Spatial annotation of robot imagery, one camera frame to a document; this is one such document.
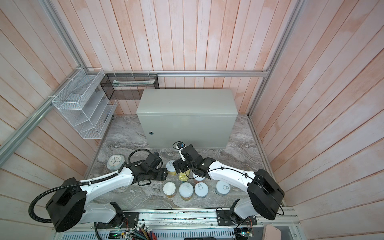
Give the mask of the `black mesh wall basket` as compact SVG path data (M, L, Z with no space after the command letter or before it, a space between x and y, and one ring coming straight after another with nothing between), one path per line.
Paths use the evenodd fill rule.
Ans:
M158 89L156 74L106 74L101 83L111 101L138 101L145 89Z

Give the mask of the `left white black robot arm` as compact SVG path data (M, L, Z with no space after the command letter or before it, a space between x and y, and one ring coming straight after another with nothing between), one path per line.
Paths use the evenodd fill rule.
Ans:
M103 223L119 227L125 219L121 207L116 202L95 204L93 200L121 187L134 184L146 186L153 181L165 181L167 175L159 154L150 153L145 160L124 163L110 174L89 180L66 180L55 190L46 209L58 233L84 223Z

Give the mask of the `yellow can plain lid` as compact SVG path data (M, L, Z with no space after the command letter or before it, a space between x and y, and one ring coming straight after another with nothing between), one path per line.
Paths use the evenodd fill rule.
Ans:
M176 195L176 185L173 182L166 182L163 186L163 192L167 198L173 198Z

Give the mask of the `grey metal cabinet box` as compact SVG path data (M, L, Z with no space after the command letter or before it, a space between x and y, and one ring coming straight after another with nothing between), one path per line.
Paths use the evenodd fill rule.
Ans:
M224 149L238 110L228 89L145 89L137 115L151 148Z

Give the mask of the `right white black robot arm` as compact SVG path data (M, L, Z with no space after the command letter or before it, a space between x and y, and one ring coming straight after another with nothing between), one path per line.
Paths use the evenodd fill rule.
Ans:
M232 185L248 194L248 198L239 200L234 207L234 214L242 219L258 213L263 218L273 221L282 209L285 196L283 189L274 178L265 170L257 172L239 170L221 162L202 157L193 145L177 142L175 149L181 158L173 163L177 173L191 170L201 178L222 181Z

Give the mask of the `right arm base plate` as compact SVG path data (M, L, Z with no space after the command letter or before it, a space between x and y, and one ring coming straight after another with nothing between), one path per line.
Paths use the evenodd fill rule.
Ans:
M239 216L237 216L234 211L231 210L224 210L222 208L216 209L217 214L217 224L219 226L241 226L241 225L247 225L247 226L256 226L257 219L255 216L250 216L247 219L242 219Z

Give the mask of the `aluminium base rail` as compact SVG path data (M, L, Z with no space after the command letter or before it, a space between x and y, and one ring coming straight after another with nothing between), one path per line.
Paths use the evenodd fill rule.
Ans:
M305 240L298 215L284 208L284 215L267 220L260 215L256 226L219 226L216 209L133 210L139 212L134 229L98 229L97 224L76 225L64 233L53 234L53 240L262 240L268 232L281 232L283 240Z

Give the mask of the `small white round clock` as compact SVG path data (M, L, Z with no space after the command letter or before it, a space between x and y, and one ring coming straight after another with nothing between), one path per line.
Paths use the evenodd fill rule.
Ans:
M107 169L114 172L121 168L125 163L125 157L120 154L112 155L107 161Z

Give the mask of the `yellow label white-lid can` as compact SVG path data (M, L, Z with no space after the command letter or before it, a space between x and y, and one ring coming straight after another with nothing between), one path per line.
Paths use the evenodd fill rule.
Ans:
M170 176L177 175L176 169L173 165L174 162L175 162L174 160L171 160L171 161L168 161L166 164L166 169L167 169L168 175Z

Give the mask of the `teal label pull-tab can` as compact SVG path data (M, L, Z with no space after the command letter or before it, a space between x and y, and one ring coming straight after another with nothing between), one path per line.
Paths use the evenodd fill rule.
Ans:
M219 196L227 195L231 190L230 184L224 181L218 181L216 184L216 194Z

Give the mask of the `orange can plain lid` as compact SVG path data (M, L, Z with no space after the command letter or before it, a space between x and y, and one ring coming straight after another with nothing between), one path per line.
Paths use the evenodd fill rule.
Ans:
M194 187L191 183L182 183L179 187L179 193L184 201L189 201L193 197Z

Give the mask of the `blue label pull-tab can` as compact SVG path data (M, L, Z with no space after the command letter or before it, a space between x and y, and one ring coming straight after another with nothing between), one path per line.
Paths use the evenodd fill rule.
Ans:
M208 195L208 193L209 193L209 187L206 183L198 182L195 185L195 194L199 198L205 198Z

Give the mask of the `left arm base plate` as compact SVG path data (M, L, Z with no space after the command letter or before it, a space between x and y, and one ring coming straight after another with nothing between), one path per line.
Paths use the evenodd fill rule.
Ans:
M134 229L138 226L139 212L124 212L117 214L113 220L108 223L97 223L98 229Z

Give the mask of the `brown label pull-tab can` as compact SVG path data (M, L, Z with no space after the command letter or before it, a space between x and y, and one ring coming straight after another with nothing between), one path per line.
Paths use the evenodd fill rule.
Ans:
M206 178L205 177L199 177L198 175L193 173L193 181L197 184L199 182L204 182Z

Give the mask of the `yellow oval sardine tin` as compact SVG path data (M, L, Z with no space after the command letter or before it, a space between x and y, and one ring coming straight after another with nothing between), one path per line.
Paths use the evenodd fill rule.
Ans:
M189 174L190 174L190 170L187 170L185 172L180 172L179 173L179 176L178 176L178 179L181 181L181 182L187 182L188 179L189 179Z

